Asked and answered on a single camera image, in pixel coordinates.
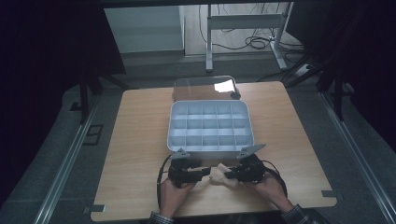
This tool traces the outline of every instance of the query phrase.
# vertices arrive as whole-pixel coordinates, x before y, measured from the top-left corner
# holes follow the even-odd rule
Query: black curtain
[[[374,1],[346,50],[352,103],[396,151],[396,4]]]
[[[79,75],[125,70],[100,6],[47,0],[0,4],[3,202],[40,149],[64,92],[78,84]]]

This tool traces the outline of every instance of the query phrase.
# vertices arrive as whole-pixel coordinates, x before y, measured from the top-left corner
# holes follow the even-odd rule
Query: aluminum rail
[[[88,115],[86,121],[79,126],[78,133],[76,134],[72,145],[70,146],[66,156],[64,157],[64,161],[62,162],[58,173],[49,188],[44,202],[41,204],[41,207],[38,210],[37,216],[34,221],[35,224],[47,224],[50,222],[50,218],[52,217],[53,211],[55,210],[55,206],[58,203],[59,198],[61,197],[62,191],[64,190],[64,184],[66,183],[67,178],[70,175],[70,172],[78,156],[79,150],[81,149],[84,137],[87,134],[88,129],[90,128],[93,116],[99,104],[99,100],[100,95],[94,95],[92,97],[91,112]]]
[[[334,122],[338,132],[341,134],[341,137],[346,143],[348,151],[356,163],[364,181],[367,184],[367,187],[372,192],[376,202],[378,203],[379,208],[381,209],[385,219],[389,224],[396,223],[396,210],[393,205],[392,200],[384,190],[384,187],[376,178],[375,173],[371,169],[370,165],[368,164],[367,160],[364,158],[359,146],[356,144],[355,140],[353,139],[349,129],[345,125],[343,121],[338,119],[335,115],[334,111],[332,110],[332,100],[328,93],[320,92],[319,97],[323,100],[324,104],[326,105],[327,111]]]

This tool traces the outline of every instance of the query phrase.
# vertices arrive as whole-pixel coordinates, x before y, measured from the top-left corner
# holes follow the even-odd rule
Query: transparent box
[[[254,145],[248,106],[239,100],[177,101],[172,104],[168,148],[193,159],[231,160]]]
[[[174,102],[193,100],[239,100],[233,77],[193,77],[175,81]]]

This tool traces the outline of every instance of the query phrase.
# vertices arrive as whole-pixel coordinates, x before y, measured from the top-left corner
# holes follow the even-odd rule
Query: plastic organizer box
[[[167,145],[193,159],[235,159],[243,147],[254,145],[248,106],[239,100],[177,101]]]

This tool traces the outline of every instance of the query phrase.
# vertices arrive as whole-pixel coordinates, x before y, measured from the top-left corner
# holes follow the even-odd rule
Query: clear plastic lid
[[[191,100],[239,100],[233,77],[191,77],[175,81],[174,102]]]

